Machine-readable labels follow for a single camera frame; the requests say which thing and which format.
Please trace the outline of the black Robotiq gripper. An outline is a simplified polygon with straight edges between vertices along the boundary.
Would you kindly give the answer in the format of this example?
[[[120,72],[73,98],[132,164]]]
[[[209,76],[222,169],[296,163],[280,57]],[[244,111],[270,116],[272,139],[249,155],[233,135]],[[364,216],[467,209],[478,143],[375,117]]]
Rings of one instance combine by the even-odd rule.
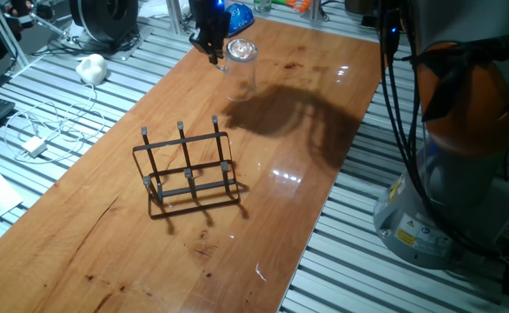
[[[223,59],[223,39],[228,35],[230,13],[224,0],[191,0],[191,13],[196,31],[190,43],[200,52],[208,52],[208,59],[217,65]]]

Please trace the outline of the hand of black sleeved person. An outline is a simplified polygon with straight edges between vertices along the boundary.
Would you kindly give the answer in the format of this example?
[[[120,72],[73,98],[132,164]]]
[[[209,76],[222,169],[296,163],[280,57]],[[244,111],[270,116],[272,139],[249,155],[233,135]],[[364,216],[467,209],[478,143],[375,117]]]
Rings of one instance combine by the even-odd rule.
[[[32,5],[30,0],[10,0],[6,10],[12,17],[24,17],[30,13]]]

